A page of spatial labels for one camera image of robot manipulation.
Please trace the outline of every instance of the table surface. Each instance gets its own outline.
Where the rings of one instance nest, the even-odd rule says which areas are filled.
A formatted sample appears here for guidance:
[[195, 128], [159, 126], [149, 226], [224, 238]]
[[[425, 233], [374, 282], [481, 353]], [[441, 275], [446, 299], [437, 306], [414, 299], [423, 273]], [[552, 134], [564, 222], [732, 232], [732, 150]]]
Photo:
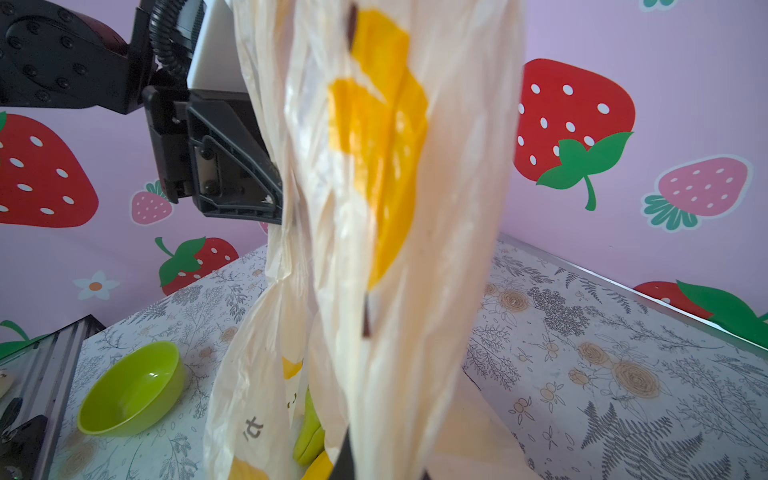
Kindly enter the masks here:
[[[266, 247], [254, 250], [86, 340], [50, 478], [204, 477], [208, 397], [266, 288], [265, 261]], [[768, 362], [593, 280], [497, 244], [462, 367], [529, 466], [546, 480], [768, 478]], [[75, 418], [91, 386], [156, 340], [175, 342], [188, 367], [179, 403], [135, 437], [82, 435]]]

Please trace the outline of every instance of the white flower decal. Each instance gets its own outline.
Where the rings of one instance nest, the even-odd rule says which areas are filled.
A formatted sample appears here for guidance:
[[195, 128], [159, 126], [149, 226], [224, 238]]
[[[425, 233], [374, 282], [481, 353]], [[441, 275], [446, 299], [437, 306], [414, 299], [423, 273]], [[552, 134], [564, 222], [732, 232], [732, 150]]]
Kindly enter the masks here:
[[109, 300], [109, 291], [120, 285], [118, 281], [107, 280], [107, 276], [101, 270], [94, 273], [92, 278], [81, 278], [72, 282], [83, 289], [78, 295], [78, 300], [85, 300], [94, 295], [102, 300]]

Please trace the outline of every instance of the plastic bag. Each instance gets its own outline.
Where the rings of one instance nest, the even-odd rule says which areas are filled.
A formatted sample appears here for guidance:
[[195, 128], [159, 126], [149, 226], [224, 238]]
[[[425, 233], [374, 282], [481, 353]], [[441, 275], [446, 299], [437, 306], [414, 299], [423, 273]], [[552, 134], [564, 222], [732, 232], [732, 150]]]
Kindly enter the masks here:
[[214, 383], [207, 474], [300, 478], [309, 383], [332, 461], [349, 423], [358, 478], [420, 478], [449, 410], [445, 428], [462, 425], [451, 405], [514, 156], [520, 1], [231, 4], [284, 213], [270, 286]]

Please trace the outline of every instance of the red strawberry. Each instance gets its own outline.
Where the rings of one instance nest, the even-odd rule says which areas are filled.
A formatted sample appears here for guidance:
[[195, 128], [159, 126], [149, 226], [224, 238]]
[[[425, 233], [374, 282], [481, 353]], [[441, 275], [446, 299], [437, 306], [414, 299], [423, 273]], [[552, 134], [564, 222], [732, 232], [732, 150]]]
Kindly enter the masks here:
[[147, 184], [147, 189], [136, 192], [131, 199], [131, 219], [139, 225], [164, 220], [174, 212], [174, 208], [163, 193], [160, 181]]
[[78, 159], [31, 118], [0, 112], [0, 223], [77, 227], [98, 209]]
[[160, 286], [166, 295], [171, 295], [238, 258], [235, 247], [220, 238], [187, 240], [179, 245], [176, 253], [165, 248], [162, 237], [157, 237], [154, 242], [170, 255], [170, 260], [166, 260], [160, 267]]
[[613, 167], [634, 126], [629, 94], [606, 77], [538, 58], [525, 65], [515, 167], [537, 184], [564, 190]]
[[636, 286], [634, 289], [700, 318], [708, 319], [712, 316], [712, 313], [691, 302], [676, 283], [646, 282]]
[[701, 217], [729, 213], [746, 192], [750, 165], [735, 157], [708, 157], [668, 170], [659, 178], [659, 194], [647, 195], [643, 213], [650, 225], [674, 232], [699, 226]]

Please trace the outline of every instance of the plastic bowl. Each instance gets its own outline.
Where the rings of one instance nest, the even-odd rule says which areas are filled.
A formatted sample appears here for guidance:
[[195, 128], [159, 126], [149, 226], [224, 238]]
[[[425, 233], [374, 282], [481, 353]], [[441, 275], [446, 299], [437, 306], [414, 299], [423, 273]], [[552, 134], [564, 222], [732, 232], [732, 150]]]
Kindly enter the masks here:
[[157, 423], [184, 390], [187, 368], [172, 342], [143, 346], [115, 363], [78, 412], [85, 435], [129, 437]]

